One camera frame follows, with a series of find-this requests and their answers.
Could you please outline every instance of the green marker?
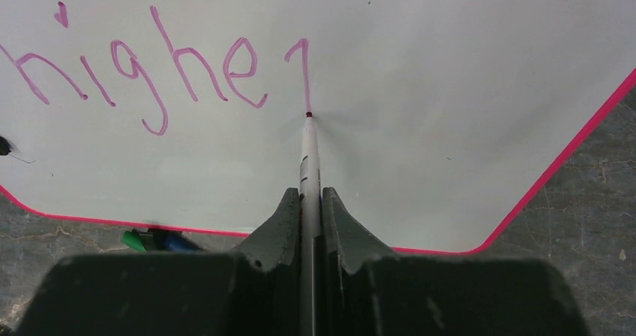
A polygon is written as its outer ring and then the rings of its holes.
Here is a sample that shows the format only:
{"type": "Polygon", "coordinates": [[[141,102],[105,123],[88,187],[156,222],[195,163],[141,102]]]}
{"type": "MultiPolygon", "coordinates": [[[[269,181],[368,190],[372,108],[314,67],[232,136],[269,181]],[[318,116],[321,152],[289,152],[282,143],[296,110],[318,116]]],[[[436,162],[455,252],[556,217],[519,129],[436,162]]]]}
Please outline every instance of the green marker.
{"type": "Polygon", "coordinates": [[[121,242],[123,242],[129,248],[135,251],[146,252],[146,248],[143,247],[141,238],[134,232],[126,231],[121,235],[121,242]]]}

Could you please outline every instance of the concrete floor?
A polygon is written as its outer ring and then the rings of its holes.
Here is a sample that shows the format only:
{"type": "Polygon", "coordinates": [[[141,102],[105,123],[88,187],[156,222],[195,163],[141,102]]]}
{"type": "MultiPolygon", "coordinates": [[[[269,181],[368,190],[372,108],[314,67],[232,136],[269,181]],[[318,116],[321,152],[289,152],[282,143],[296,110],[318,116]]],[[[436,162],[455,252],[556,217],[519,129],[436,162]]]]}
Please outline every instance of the concrete floor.
{"type": "MultiPolygon", "coordinates": [[[[594,335],[636,335],[636,92],[607,117],[485,252],[555,265],[594,335]]],[[[130,252],[125,227],[26,214],[0,196],[0,323],[16,326],[61,257],[130,252]]],[[[190,234],[209,250],[239,238],[190,234]]]]}

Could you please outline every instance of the whiteboard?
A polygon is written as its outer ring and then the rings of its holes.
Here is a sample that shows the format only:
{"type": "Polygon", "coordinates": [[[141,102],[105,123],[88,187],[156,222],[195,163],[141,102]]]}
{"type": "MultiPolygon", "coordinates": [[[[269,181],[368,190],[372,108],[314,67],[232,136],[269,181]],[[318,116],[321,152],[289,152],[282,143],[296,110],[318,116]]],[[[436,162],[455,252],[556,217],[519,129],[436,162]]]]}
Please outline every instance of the whiteboard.
{"type": "Polygon", "coordinates": [[[64,218],[249,233],[298,187],[309,101],[365,227],[480,250],[636,83],[636,0],[0,6],[0,185],[64,218]]]}

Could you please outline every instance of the black plastic mount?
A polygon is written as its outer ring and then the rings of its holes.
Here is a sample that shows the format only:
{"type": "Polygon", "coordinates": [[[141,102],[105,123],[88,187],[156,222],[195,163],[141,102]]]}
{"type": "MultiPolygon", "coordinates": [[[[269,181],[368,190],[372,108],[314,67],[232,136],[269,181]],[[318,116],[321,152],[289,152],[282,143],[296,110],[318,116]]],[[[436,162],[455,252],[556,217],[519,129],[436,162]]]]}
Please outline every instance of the black plastic mount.
{"type": "MultiPolygon", "coordinates": [[[[298,335],[300,202],[226,253],[63,259],[18,335],[298,335]]],[[[563,278],[539,261],[395,253],[322,192],[319,335],[588,335],[563,278]]]]}

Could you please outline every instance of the marker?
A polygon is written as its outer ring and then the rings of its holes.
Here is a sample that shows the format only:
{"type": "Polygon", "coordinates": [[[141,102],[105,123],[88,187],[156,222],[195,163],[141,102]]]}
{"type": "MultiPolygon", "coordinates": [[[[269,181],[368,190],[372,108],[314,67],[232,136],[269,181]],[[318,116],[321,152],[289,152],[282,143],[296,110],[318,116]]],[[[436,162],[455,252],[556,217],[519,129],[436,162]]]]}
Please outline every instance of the marker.
{"type": "Polygon", "coordinates": [[[146,252],[146,248],[143,246],[141,238],[134,232],[124,232],[124,234],[121,235],[121,242],[135,251],[146,252]]]}
{"type": "Polygon", "coordinates": [[[169,232],[163,240],[163,246],[168,251],[200,251],[201,247],[194,242],[179,235],[176,232],[169,232]]]}
{"type": "Polygon", "coordinates": [[[316,250],[315,238],[320,227],[320,160],[314,118],[307,112],[302,133],[300,162],[301,207],[301,289],[300,335],[317,333],[316,250]]]}

